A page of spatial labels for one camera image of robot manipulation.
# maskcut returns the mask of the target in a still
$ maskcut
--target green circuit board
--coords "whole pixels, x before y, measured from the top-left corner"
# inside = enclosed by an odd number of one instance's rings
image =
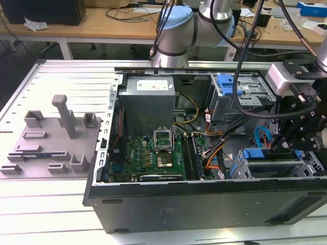
[[[197,137],[198,151],[206,150],[204,139]],[[156,153],[154,149],[153,135],[129,136],[127,140],[127,156],[124,165],[124,174],[140,176],[144,174],[174,174],[183,175],[185,180],[185,169],[181,148],[180,136],[174,137],[174,150],[169,153]],[[158,137],[157,144],[169,144],[169,138]]]

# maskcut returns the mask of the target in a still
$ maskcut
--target power cable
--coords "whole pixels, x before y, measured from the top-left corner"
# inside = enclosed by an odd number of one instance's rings
[[[241,103],[239,101],[239,97],[237,95],[238,77],[239,77],[239,74],[241,72],[241,67],[242,67],[242,64],[243,64],[243,61],[244,61],[244,58],[245,58],[245,55],[246,55],[246,50],[249,47],[249,44],[250,44],[250,41],[251,41],[251,36],[254,33],[256,23],[258,21],[259,15],[261,13],[261,9],[263,7],[263,3],[264,3],[264,0],[260,0],[259,1],[258,11],[257,11],[257,13],[256,13],[256,15],[254,17],[252,28],[251,28],[250,33],[248,35],[248,38],[247,38],[247,40],[245,42],[244,48],[242,50],[242,53],[241,53],[241,56],[240,56],[240,59],[239,59],[239,62],[238,62],[238,65],[237,65],[237,68],[236,68],[236,71],[235,71],[235,75],[234,75],[234,79],[233,79],[233,87],[232,87],[232,93],[233,93],[233,98],[234,98],[235,104],[236,104],[237,108],[243,114],[245,114],[247,116],[255,117],[255,118],[261,118],[261,119],[294,118],[294,117],[297,117],[297,116],[308,114],[311,111],[313,111],[313,110],[316,109],[317,102],[315,100],[310,100],[310,103],[309,103],[310,106],[307,107],[307,108],[305,108],[305,109],[302,109],[302,110],[299,110],[299,111],[295,111],[295,112],[282,113],[282,114],[258,114],[258,113],[254,113],[254,112],[245,110],[242,107],[242,105],[241,105]]]

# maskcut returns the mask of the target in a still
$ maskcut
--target white paper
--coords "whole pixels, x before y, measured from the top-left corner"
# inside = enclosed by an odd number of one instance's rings
[[[248,8],[242,8],[242,9],[241,9],[241,16],[242,16],[242,17],[253,17],[254,14],[253,14],[252,11],[249,10]]]
[[[36,32],[36,30],[44,30],[49,28],[46,22],[35,22],[26,19],[26,17],[25,17],[24,26],[26,26],[28,29],[32,30],[33,32]]]
[[[168,90],[167,80],[138,80],[136,89],[142,91]]]
[[[313,30],[313,28],[318,25],[318,22],[312,21],[312,20],[306,20],[301,27],[309,29],[309,30]]]

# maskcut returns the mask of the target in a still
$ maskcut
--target table leg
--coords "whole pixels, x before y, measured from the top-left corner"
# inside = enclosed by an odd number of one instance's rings
[[[71,47],[69,45],[68,42],[66,41],[58,41],[59,42],[59,45],[60,45],[60,48],[61,48],[61,52],[62,52],[62,55],[63,55],[63,58],[65,60],[73,60],[73,55],[72,55],[72,50],[71,50]]]
[[[11,52],[16,52],[16,48],[11,40],[3,40],[2,43]]]
[[[235,53],[236,48],[232,47],[231,45],[228,45],[224,61],[233,61]]]
[[[101,52],[102,52],[102,57],[105,57],[107,55],[107,49],[105,43],[101,43]]]

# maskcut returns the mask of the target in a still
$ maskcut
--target ram slot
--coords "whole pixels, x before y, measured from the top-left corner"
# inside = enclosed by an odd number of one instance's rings
[[[199,180],[199,172],[196,163],[196,156],[192,146],[192,138],[181,136],[183,161],[187,180]]]

